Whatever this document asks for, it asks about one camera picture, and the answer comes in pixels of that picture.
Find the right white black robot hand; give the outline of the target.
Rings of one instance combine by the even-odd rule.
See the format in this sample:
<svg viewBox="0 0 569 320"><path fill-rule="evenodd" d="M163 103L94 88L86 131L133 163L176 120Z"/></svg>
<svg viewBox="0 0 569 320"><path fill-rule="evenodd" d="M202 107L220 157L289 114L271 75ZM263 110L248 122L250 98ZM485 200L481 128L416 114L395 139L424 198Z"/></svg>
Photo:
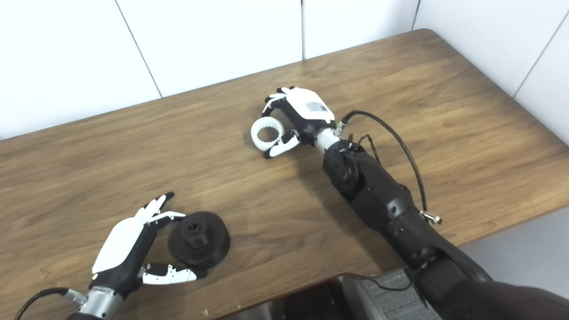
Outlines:
<svg viewBox="0 0 569 320"><path fill-rule="evenodd" d="M271 116L279 110L293 126L287 133L282 124ZM271 125L279 136L270 143L262 143L259 149L265 159L271 159L292 150L299 144L309 144L322 155L340 138L335 134L336 119L325 102L313 91L299 87L283 87L265 99L265 106L258 122Z"/></svg>

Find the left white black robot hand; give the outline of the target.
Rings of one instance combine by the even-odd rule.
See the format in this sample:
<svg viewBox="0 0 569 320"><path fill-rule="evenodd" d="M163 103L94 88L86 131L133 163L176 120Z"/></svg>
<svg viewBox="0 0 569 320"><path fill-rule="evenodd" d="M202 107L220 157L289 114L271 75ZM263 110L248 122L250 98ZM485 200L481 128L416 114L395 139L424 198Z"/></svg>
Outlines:
<svg viewBox="0 0 569 320"><path fill-rule="evenodd" d="M106 288L122 299L142 285L171 285L205 278L205 268L179 267L167 263L148 263L145 259L158 231L171 221L187 215L163 211L173 191L163 194L138 209L137 213L117 223L102 245L92 267L89 289Z"/></svg>

